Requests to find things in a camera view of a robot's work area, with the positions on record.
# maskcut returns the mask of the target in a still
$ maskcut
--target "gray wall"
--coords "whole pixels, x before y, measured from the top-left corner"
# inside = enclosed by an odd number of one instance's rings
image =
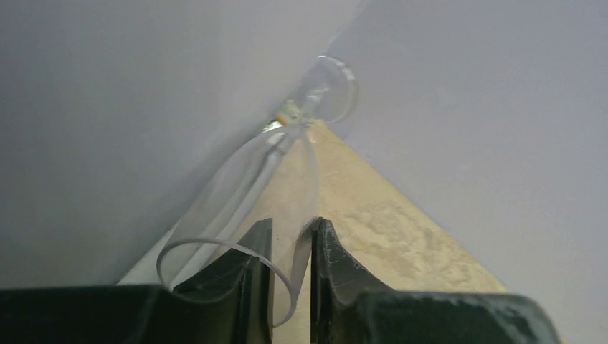
[[[334,129],[572,343],[608,343],[608,3],[378,0]]]
[[[357,0],[0,5],[0,287],[116,282]]]

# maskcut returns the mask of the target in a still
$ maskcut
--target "beige surface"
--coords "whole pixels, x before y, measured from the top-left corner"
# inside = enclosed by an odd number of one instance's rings
[[[366,161],[323,125],[310,130],[320,168],[320,215],[378,278],[403,290],[504,292],[476,262]],[[310,267],[298,308],[274,343],[309,343]]]

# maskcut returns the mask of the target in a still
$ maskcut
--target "beige countertop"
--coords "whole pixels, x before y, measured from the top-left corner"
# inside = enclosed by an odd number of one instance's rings
[[[345,248],[401,290],[505,292],[504,285],[324,125],[309,137],[320,169],[320,215]],[[274,343],[310,342],[310,265],[294,316]]]

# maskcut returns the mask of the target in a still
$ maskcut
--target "wooden surface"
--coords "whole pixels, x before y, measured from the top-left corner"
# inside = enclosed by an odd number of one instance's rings
[[[320,169],[320,215],[379,279],[402,290],[505,292],[496,277],[324,125],[309,132]],[[308,344],[310,266],[292,319],[274,343]]]

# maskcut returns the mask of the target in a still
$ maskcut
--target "white wall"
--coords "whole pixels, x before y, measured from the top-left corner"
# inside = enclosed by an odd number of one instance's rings
[[[0,287],[116,282],[357,6],[0,4]]]
[[[571,343],[608,343],[608,3],[378,0],[334,129]]]

